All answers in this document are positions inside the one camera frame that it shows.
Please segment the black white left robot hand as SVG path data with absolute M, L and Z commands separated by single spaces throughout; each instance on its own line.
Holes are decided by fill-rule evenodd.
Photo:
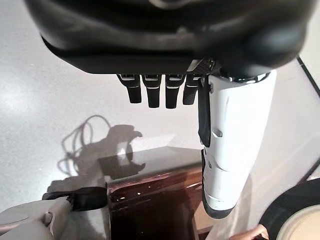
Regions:
M 202 202 L 236 206 L 257 159 L 276 69 L 303 48 L 315 0 L 27 0 L 46 47 L 90 74 L 115 74 L 133 104 L 198 103 Z

